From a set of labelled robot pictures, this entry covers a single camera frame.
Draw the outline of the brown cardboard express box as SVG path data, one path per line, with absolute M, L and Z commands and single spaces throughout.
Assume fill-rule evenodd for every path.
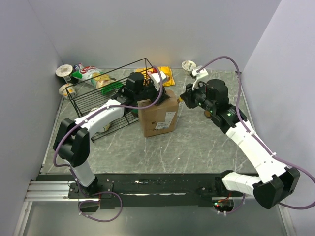
M 166 94 L 169 98 L 160 105 L 138 110 L 140 126 L 146 138 L 175 130 L 179 103 L 172 90 L 166 90 Z

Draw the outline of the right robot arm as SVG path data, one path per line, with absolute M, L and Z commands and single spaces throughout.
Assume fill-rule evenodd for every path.
M 190 109 L 200 107 L 208 111 L 211 121 L 242 150 L 257 172 L 257 176 L 233 171 L 222 173 L 215 184 L 219 195 L 237 191 L 253 196 L 262 207 L 270 209 L 294 192 L 300 172 L 276 160 L 263 147 L 247 117 L 229 103 L 224 81 L 211 79 L 187 84 L 180 98 Z

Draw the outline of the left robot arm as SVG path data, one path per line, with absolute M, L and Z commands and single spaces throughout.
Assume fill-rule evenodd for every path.
M 97 177 L 88 163 L 90 141 L 98 131 L 125 114 L 137 109 L 137 103 L 150 100 L 151 105 L 159 105 L 169 96 L 163 83 L 167 76 L 156 71 L 146 80 L 144 74 L 132 72 L 115 94 L 101 107 L 87 115 L 71 120 L 64 119 L 55 139 L 55 157 L 64 160 L 77 182 L 80 192 L 87 198 L 97 193 Z

